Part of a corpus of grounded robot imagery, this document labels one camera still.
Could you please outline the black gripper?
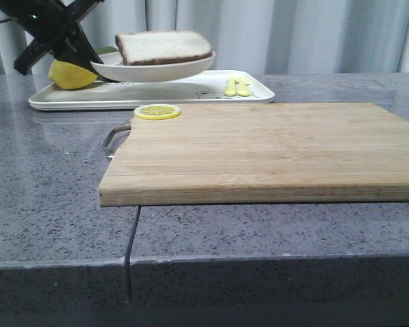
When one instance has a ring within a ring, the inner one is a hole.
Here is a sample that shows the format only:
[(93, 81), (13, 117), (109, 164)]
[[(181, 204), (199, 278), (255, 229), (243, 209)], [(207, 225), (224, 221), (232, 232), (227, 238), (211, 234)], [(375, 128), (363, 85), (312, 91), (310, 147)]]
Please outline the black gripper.
[(87, 70), (103, 63), (90, 45), (81, 20), (100, 2), (73, 1), (65, 5), (54, 0), (0, 1), (0, 10), (16, 21), (33, 41), (15, 60), (14, 69), (23, 75), (46, 54)]

